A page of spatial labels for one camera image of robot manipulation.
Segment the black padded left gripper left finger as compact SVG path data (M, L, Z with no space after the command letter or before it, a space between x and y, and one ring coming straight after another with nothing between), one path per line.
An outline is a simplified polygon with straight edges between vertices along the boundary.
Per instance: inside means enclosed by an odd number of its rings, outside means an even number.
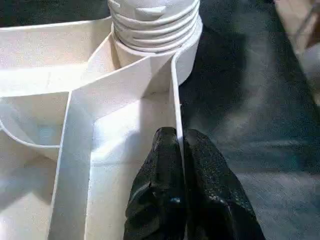
M185 180L176 129L159 128L132 182L123 239L182 240L187 220Z

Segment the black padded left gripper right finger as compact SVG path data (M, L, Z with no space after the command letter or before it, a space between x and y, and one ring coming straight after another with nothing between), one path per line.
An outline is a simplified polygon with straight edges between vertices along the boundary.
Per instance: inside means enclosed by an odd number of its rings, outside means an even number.
M184 131L184 171L190 240L263 240L251 202L208 136Z

